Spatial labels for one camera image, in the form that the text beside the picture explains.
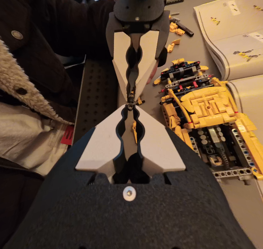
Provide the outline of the person's left hand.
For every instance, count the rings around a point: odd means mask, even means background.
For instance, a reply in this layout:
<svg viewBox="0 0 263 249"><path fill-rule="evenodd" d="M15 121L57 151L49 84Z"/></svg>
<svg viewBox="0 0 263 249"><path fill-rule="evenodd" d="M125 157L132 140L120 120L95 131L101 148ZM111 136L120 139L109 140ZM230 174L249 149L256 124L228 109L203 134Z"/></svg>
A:
<svg viewBox="0 0 263 249"><path fill-rule="evenodd" d="M153 79L153 77L155 76L156 71L157 71L157 68L158 68L158 64L159 64L159 60L156 61L155 65L154 65L154 68L153 68L153 70L152 70L152 72L151 72L151 75L149 76L146 84L149 84L150 81L151 81L151 80Z"/></svg>

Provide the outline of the pile of yellow brick pieces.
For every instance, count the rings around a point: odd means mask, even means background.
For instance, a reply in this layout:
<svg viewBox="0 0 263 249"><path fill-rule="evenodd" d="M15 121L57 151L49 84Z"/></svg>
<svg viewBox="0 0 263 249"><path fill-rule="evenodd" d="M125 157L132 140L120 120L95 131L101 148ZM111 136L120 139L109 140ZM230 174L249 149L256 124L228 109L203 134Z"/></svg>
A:
<svg viewBox="0 0 263 249"><path fill-rule="evenodd" d="M169 31L170 31L171 33L175 33L175 34L177 34L178 36L182 36L182 35L185 34L185 31L184 31L183 29L179 28L178 24L176 23L177 21L176 21L175 18L172 18L172 17L169 15L169 21L170 21ZM167 47L167 52L168 52L168 53L171 53L171 52L173 51L174 47L175 47L176 45L179 45L179 44L180 44L180 41L181 41L180 38L172 41L172 43L169 44L168 47Z"/></svg>

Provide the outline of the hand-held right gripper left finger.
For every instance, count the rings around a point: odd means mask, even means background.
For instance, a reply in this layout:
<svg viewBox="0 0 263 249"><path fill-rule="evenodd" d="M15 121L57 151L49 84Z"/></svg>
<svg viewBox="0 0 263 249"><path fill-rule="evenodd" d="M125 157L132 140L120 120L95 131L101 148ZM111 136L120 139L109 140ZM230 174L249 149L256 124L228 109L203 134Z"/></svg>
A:
<svg viewBox="0 0 263 249"><path fill-rule="evenodd" d="M105 174L111 184L122 183L118 177L127 162L122 136L128 116L126 104L100 122L75 167L77 171Z"/></svg>

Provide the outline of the yellow brick car model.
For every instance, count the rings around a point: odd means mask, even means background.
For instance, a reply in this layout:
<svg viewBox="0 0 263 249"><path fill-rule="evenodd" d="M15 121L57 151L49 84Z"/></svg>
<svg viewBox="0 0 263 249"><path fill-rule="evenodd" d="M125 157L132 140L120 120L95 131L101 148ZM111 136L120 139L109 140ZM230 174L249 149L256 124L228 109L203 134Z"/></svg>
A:
<svg viewBox="0 0 263 249"><path fill-rule="evenodd" d="M208 75L200 61L172 61L154 81L166 82L160 105L167 126L207 164L217 179L253 175L262 181L257 127L238 110L227 81Z"/></svg>

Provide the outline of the red printed label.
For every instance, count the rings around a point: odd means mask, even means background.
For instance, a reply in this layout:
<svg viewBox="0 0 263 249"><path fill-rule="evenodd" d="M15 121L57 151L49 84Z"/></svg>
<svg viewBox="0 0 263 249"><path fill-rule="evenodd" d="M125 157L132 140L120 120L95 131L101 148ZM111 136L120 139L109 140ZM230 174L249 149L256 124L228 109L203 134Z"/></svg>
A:
<svg viewBox="0 0 263 249"><path fill-rule="evenodd" d="M61 144L71 146L73 142L73 135L74 135L74 126L68 125L61 138Z"/></svg>

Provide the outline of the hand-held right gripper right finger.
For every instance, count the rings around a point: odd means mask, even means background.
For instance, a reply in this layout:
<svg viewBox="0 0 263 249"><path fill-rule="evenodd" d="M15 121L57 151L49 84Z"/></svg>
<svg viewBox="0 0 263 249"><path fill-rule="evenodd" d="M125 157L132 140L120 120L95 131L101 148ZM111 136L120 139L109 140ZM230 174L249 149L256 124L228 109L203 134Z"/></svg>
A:
<svg viewBox="0 0 263 249"><path fill-rule="evenodd" d="M142 171L150 178L156 174L184 171L184 164L166 127L139 106L134 106L137 153Z"/></svg>

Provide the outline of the person's left forearm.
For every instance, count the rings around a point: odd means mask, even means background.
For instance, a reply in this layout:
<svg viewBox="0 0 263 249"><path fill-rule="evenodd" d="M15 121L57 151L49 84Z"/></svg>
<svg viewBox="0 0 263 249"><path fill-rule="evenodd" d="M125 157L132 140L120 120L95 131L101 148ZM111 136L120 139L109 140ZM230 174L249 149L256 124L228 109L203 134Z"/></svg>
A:
<svg viewBox="0 0 263 249"><path fill-rule="evenodd" d="M41 32L52 50L61 56L110 58L106 40L109 14L114 0L80 4L74 0L44 0Z"/></svg>

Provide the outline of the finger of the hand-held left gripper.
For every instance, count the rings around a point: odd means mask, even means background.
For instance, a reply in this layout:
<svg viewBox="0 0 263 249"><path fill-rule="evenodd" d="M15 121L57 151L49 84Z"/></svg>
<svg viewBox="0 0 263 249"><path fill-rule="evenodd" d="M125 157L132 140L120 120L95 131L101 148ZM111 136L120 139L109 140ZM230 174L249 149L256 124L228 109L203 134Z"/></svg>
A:
<svg viewBox="0 0 263 249"><path fill-rule="evenodd" d="M130 66L127 62L127 51L130 48L131 39L124 32L114 33L114 54L113 54L113 66L116 72L120 90L124 96L126 102L128 102L127 86L130 75Z"/></svg>
<svg viewBox="0 0 263 249"><path fill-rule="evenodd" d="M138 77L135 81L134 100L141 95L147 81L156 65L156 48L159 37L159 31L150 30L140 37L141 59L138 63Z"/></svg>

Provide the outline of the building instruction booklet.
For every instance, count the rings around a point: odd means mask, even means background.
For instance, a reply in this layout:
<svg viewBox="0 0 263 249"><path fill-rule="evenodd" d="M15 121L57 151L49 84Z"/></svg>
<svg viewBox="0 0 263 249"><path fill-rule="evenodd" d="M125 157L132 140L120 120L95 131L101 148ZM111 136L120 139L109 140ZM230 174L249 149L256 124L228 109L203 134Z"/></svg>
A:
<svg viewBox="0 0 263 249"><path fill-rule="evenodd" d="M216 0L194 7L205 44L240 112L262 114L263 0Z"/></svg>

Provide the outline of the grey desk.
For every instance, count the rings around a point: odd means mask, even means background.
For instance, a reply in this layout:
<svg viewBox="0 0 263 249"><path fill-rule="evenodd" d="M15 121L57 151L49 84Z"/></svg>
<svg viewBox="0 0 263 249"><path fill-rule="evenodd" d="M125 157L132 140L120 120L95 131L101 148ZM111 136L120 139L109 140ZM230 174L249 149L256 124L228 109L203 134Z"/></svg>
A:
<svg viewBox="0 0 263 249"><path fill-rule="evenodd" d="M209 67L207 73L214 74L220 78L221 74L212 59L204 43L199 28L194 7L215 0L184 0L184 2L167 6L166 10L171 13L179 13L177 18L188 29L194 32L193 37L184 34L179 45L176 45L172 53L168 53L166 64L157 68L153 79L143 90L142 98L145 103L141 106L143 110L165 125L159 102L162 96L158 92L163 89L164 84L153 86L154 80L160 76L160 72L171 66L171 61L184 58L187 61L200 61L201 65ZM235 218L253 242L256 248L262 248L262 199L257 188L257 182L252 179L249 185L237 178L222 180L219 183Z"/></svg>

